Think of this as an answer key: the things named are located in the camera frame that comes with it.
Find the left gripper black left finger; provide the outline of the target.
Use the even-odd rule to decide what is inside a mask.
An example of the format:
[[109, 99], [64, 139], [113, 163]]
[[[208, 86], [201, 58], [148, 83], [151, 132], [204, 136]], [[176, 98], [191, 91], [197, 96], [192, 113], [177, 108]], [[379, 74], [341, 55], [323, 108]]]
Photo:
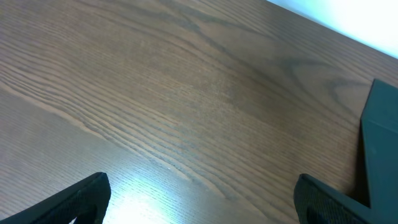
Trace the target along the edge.
[[97, 172], [1, 224], [102, 224], [110, 197], [107, 174]]

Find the dark green box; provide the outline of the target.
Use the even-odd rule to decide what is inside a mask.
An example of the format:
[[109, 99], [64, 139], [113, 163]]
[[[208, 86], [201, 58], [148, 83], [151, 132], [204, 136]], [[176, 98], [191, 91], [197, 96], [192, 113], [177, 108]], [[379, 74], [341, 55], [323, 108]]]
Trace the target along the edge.
[[370, 207], [397, 224], [397, 88], [374, 80], [361, 115]]

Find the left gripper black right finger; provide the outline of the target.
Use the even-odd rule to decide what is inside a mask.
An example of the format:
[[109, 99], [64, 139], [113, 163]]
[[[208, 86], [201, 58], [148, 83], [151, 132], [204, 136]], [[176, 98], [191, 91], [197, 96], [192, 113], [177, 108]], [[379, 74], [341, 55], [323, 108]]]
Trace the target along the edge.
[[300, 174], [294, 205], [301, 224], [372, 224], [370, 208], [308, 174]]

